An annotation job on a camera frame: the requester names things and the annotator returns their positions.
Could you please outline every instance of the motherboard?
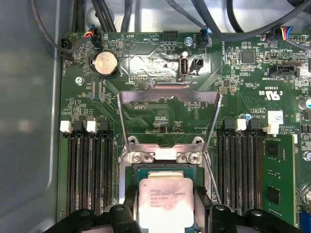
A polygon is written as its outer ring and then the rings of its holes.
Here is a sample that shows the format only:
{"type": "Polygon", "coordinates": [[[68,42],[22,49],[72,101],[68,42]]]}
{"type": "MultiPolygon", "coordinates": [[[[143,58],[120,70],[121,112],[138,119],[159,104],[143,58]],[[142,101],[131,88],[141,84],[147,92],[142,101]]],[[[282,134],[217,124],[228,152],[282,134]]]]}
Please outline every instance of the motherboard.
{"type": "MultiPolygon", "coordinates": [[[[82,37],[69,34],[63,46],[82,37]]],[[[308,35],[290,38],[311,43],[308,35]]],[[[88,39],[62,63],[58,219],[81,208],[101,214],[121,201],[121,179],[127,185],[142,179],[132,180],[132,168],[120,177],[124,139],[117,95],[183,83],[222,96],[208,145],[222,203],[239,214],[262,208],[299,227],[311,200],[310,59],[309,51],[266,35],[235,43],[199,32],[88,39]]],[[[212,118],[206,101],[173,96],[123,107],[127,134],[162,147],[205,138],[212,118]]],[[[183,168],[189,178],[193,169],[183,168]]],[[[143,177],[143,168],[138,171],[143,177]]]]}

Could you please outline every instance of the blue wire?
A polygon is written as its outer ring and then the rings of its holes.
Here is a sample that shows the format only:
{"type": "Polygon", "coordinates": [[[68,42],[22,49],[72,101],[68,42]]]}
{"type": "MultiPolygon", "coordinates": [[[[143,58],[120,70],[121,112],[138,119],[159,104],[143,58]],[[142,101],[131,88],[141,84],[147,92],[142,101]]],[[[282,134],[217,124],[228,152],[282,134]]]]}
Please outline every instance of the blue wire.
{"type": "Polygon", "coordinates": [[[290,37],[290,32],[291,32],[292,29],[293,29],[293,27],[289,27],[289,29],[287,29],[286,40],[290,37]]]}

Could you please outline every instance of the green circuit board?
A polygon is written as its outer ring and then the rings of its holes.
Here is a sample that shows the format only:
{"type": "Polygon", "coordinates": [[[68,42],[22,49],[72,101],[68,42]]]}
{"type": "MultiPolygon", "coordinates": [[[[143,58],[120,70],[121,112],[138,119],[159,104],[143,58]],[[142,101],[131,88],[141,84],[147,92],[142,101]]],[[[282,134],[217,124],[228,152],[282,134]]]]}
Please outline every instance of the green circuit board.
{"type": "MultiPolygon", "coordinates": [[[[82,36],[74,33],[67,38],[74,44],[82,36]]],[[[304,153],[311,151],[311,134],[301,132],[301,125],[308,125],[311,116],[308,116],[309,112],[298,108],[299,101],[311,95],[311,73],[308,69],[310,52],[281,41],[268,43],[265,35],[235,43],[224,43],[211,35],[207,47],[201,49],[199,37],[199,33],[178,33],[175,40],[164,41],[163,33],[104,33],[103,50],[113,52],[120,64],[118,74],[109,80],[90,68],[90,58],[100,51],[94,48],[91,41],[86,41],[72,55],[72,60],[63,60],[61,120],[68,120],[72,124],[81,121],[85,125],[88,119],[101,117],[109,122],[109,145],[112,148],[109,153],[112,158],[111,167],[105,169],[112,174],[109,175],[110,197],[106,198],[106,202],[112,204],[118,202],[118,157],[124,147],[117,94],[123,90],[146,90],[157,83],[179,82],[189,85],[194,91],[219,91],[223,101],[217,128],[221,127],[225,118],[237,119],[241,114],[250,114],[252,119],[259,120],[261,128],[267,127],[269,121],[280,124],[280,135],[276,138],[284,141],[281,147],[286,147],[286,163],[269,163],[268,157],[263,158],[260,180],[264,190],[261,203],[265,210],[296,224],[297,213],[306,210],[308,200],[311,200],[311,162],[304,160],[304,153]],[[185,45],[186,37],[193,38],[191,46],[185,45]],[[180,80],[178,62],[185,51],[188,53],[189,67],[197,58],[203,59],[204,65],[198,72],[190,72],[180,80]],[[271,74],[277,65],[295,67],[298,72],[271,74]],[[77,77],[83,78],[82,85],[75,83],[77,77]],[[269,177],[271,169],[278,173],[275,179],[269,177]],[[271,201],[274,197],[267,198],[269,187],[278,190],[271,191],[272,196],[279,196],[277,204],[271,201]],[[293,200],[293,206],[286,207],[288,199],[293,200]]],[[[307,45],[311,41],[308,35],[293,34],[291,39],[307,45]]],[[[132,102],[125,104],[123,109],[128,135],[136,136],[140,143],[157,143],[164,147],[191,143],[196,136],[205,138],[213,117],[206,102],[179,102],[176,99],[132,102]]],[[[215,136],[210,144],[212,156],[217,154],[215,136]]],[[[272,136],[267,136],[265,142],[272,139],[272,136]]],[[[68,137],[62,134],[58,219],[66,215],[68,208],[69,143],[68,137]]],[[[102,171],[99,177],[101,182],[104,174],[102,171]]],[[[92,207],[90,196],[85,199],[85,207],[92,207]]]]}

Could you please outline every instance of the yellow wire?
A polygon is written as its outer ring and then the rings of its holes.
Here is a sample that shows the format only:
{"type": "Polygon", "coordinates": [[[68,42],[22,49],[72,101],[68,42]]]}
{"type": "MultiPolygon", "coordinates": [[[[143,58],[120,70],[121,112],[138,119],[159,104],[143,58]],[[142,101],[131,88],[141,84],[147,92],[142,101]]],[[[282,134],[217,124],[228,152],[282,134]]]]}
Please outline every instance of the yellow wire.
{"type": "Polygon", "coordinates": [[[84,33],[84,37],[86,37],[86,36],[89,35],[89,34],[94,35],[93,32],[88,31],[88,32],[84,33]]]}
{"type": "Polygon", "coordinates": [[[285,41],[285,33],[284,33],[284,28],[281,28],[281,31],[282,31],[282,37],[283,37],[283,40],[285,41]]]}

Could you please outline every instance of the silver metal bracket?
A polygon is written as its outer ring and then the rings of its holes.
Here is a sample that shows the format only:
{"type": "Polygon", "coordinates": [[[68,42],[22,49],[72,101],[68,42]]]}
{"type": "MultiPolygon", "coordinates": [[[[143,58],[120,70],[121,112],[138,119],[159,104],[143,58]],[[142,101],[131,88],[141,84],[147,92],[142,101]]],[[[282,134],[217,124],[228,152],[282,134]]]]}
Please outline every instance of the silver metal bracket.
{"type": "Polygon", "coordinates": [[[145,156],[149,156],[147,161],[151,161],[153,156],[151,152],[160,154],[161,159],[167,158],[168,160],[176,159],[177,153],[187,152],[204,152],[207,151],[207,146],[212,135],[212,130],[215,126],[217,115],[219,113],[221,103],[221,96],[217,91],[193,91],[183,83],[171,83],[171,84],[157,84],[151,86],[145,91],[121,91],[118,94],[118,107],[120,112],[123,140],[124,140],[124,154],[135,154],[135,161],[144,161],[145,156]],[[143,101],[159,101],[160,99],[172,99],[176,97],[181,102],[207,102],[208,104],[214,105],[214,118],[213,121],[208,125],[207,136],[203,144],[176,144],[172,148],[162,148],[157,144],[131,144],[128,140],[126,124],[124,122],[122,106],[125,103],[143,101]]]}

